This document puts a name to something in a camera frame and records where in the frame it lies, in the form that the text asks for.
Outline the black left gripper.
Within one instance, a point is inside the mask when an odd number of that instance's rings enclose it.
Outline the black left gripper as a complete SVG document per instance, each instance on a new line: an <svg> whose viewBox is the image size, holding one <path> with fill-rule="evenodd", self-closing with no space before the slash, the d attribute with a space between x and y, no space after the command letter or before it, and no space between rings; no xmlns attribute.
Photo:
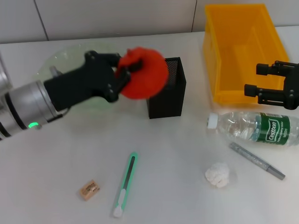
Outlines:
<svg viewBox="0 0 299 224"><path fill-rule="evenodd" d="M85 53L84 64L72 71L48 79L44 87L57 111L70 108L93 97L113 103L131 80L131 73L142 68L142 60L121 65L118 53ZM118 74L113 70L121 68Z"/></svg>

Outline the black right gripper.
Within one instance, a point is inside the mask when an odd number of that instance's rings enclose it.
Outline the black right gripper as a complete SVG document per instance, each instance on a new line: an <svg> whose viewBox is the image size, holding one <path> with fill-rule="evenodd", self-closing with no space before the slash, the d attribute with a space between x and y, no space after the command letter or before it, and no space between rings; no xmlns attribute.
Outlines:
<svg viewBox="0 0 299 224"><path fill-rule="evenodd" d="M276 75L285 77L283 90L265 89L245 84L244 95L258 97L258 104L284 105L285 109L295 110L299 106L299 64L275 61L274 64L258 63L257 75Z"/></svg>

